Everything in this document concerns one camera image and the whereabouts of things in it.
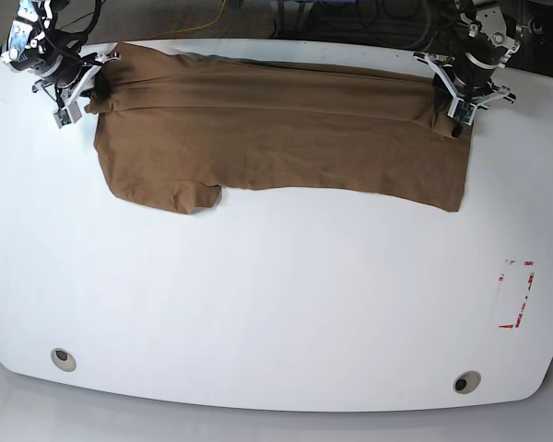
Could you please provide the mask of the brown t-shirt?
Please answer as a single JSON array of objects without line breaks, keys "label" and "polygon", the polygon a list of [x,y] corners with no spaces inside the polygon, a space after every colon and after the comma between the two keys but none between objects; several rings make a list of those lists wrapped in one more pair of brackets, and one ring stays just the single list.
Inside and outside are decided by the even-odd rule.
[{"label": "brown t-shirt", "polygon": [[94,147],[118,198],[189,215],[226,188],[331,188],[457,211],[471,133],[429,79],[326,64],[169,55],[134,44],[101,75]]}]

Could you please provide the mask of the red tape rectangle marking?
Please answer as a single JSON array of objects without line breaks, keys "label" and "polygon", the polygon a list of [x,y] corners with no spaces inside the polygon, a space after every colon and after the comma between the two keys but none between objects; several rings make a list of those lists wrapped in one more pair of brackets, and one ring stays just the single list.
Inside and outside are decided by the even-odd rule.
[{"label": "red tape rectangle marking", "polygon": [[500,273],[493,309],[493,320],[499,329],[520,326],[535,277],[532,261],[506,260]]}]

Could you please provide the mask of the grey table grommet right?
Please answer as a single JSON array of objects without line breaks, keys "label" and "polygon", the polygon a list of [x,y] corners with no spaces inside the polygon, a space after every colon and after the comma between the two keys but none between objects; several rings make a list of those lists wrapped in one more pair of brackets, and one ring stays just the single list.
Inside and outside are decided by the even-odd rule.
[{"label": "grey table grommet right", "polygon": [[481,382],[481,375],[476,371],[467,371],[455,379],[453,390],[457,394],[469,394],[473,392]]}]

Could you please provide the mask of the grey table grommet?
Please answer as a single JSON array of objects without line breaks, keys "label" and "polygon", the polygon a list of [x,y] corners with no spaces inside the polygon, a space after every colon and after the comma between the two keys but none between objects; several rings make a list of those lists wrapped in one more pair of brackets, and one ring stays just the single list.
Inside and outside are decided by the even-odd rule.
[{"label": "grey table grommet", "polygon": [[51,351],[51,359],[55,366],[64,372],[76,370],[76,359],[64,349],[53,349]]},{"label": "grey table grommet", "polygon": [[481,375],[476,371],[467,371],[455,379],[453,390],[457,394],[469,394],[473,392],[481,382]]}]

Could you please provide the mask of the grey table grommet left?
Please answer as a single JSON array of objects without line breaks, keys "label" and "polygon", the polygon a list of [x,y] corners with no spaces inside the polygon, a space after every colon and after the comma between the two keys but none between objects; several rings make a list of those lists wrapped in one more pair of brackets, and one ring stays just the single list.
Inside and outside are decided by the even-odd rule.
[{"label": "grey table grommet left", "polygon": [[64,372],[76,370],[76,359],[64,349],[53,349],[51,351],[51,359],[55,366]]}]

